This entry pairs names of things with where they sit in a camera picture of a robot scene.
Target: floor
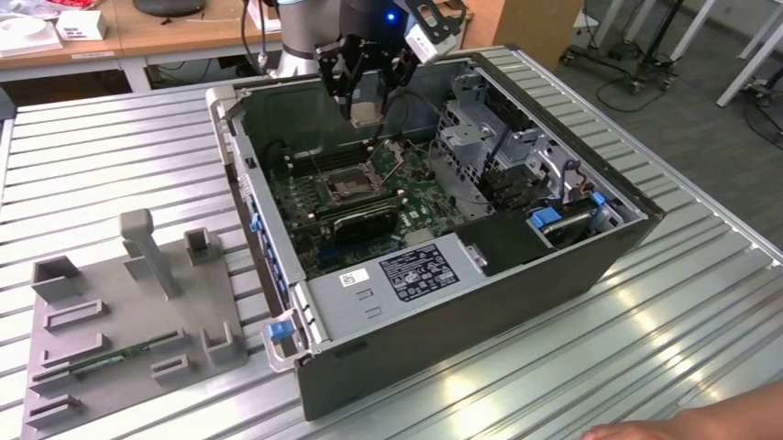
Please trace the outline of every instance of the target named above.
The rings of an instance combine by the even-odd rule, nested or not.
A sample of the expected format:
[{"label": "floor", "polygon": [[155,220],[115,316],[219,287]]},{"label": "floor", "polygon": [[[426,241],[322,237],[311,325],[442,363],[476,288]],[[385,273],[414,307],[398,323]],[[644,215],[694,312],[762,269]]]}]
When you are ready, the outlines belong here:
[{"label": "floor", "polygon": [[[588,12],[602,17],[610,0],[589,0]],[[620,28],[636,2],[626,1],[614,25]],[[637,42],[648,44],[657,22],[665,13],[657,2],[646,19]],[[668,54],[685,32],[689,17],[680,14],[664,41],[661,53]],[[618,40],[613,32],[604,44]],[[596,89],[617,78],[618,72],[586,60],[561,65],[556,75],[605,115],[652,149],[656,154],[698,185],[717,201],[783,248],[783,150],[774,149],[746,127],[742,118],[745,98],[737,96],[726,108],[714,101],[744,66],[736,59],[745,41],[724,31],[705,27],[676,66],[680,75],[670,90],[644,110],[624,114],[601,105]],[[769,60],[761,67],[765,78],[780,62]],[[609,87],[601,96],[613,106],[636,107],[653,98],[650,88],[630,96],[618,87]],[[769,113],[783,122],[783,101],[772,102]],[[774,135],[774,129],[760,119],[754,108],[748,116],[753,126]]]}]

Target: aluminum table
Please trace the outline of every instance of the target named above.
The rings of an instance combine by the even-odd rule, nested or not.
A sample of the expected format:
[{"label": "aluminum table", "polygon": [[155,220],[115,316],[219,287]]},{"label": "aluminum table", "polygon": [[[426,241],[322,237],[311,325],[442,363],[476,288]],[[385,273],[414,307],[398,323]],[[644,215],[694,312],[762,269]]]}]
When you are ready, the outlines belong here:
[{"label": "aluminum table", "polygon": [[115,257],[113,217],[153,211],[157,243],[217,231],[247,364],[55,436],[576,438],[783,378],[780,252],[520,52],[484,51],[669,212],[577,299],[314,422],[265,362],[267,310],[214,147],[203,86],[25,107],[5,121],[0,207],[0,440],[19,434],[31,262]]}]

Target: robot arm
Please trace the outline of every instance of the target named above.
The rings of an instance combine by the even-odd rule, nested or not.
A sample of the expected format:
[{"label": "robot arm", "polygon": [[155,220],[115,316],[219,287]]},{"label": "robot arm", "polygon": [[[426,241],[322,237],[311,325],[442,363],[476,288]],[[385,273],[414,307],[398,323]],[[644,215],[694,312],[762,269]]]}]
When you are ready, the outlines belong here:
[{"label": "robot arm", "polygon": [[[432,0],[341,0],[339,37],[315,46],[319,76],[339,112],[354,126],[374,123],[388,110],[389,93],[405,86],[418,64],[437,61],[456,46],[456,36],[465,19],[465,5],[458,17],[442,16]],[[421,10],[428,8],[429,16]],[[333,68],[342,62],[338,78]],[[370,112],[355,112],[353,91],[365,72],[378,74],[377,102]]]}]

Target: green circuit board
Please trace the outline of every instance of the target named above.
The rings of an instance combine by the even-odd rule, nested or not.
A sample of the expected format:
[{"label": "green circuit board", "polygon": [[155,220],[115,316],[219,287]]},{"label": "green circuit board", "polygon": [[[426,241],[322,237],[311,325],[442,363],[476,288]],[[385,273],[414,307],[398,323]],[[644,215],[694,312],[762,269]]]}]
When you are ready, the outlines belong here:
[{"label": "green circuit board", "polygon": [[[273,182],[277,208],[309,278],[440,237],[465,221],[429,171],[426,156],[425,144],[384,143],[360,163]],[[393,230],[338,245],[334,225],[372,212],[389,213],[386,221],[390,215],[397,217]]]}]

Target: metal bracket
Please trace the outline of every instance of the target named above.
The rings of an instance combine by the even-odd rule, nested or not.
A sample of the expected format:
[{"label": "metal bracket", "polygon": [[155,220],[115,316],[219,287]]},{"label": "metal bracket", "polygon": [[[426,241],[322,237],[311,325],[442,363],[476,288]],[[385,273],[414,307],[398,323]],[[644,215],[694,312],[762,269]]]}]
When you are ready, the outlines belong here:
[{"label": "metal bracket", "polygon": [[[394,0],[394,3],[412,15],[433,44],[442,42],[449,36],[460,35],[466,15],[466,6],[462,0],[453,0],[460,9],[458,17],[440,14],[440,9],[432,0]],[[422,7],[429,9],[429,19],[421,14]]]},{"label": "metal bracket", "polygon": [[271,341],[271,337],[266,332],[269,325],[290,321],[294,313],[295,311],[293,309],[286,310],[277,317],[265,319],[259,322],[259,337],[263,341],[263,351],[266,352],[266,358],[269,359],[269,367],[277,373],[293,369],[293,367],[295,367],[295,361],[309,355],[306,351],[298,352],[293,356],[282,355],[281,350],[277,348],[277,344]]},{"label": "metal bracket", "polygon": [[206,105],[209,108],[209,119],[214,129],[214,141],[217,142],[217,151],[219,152],[219,161],[223,165],[229,164],[229,148],[225,143],[223,130],[219,128],[222,116],[226,111],[235,105],[238,99],[235,91],[229,85],[213,87],[206,90]]}]

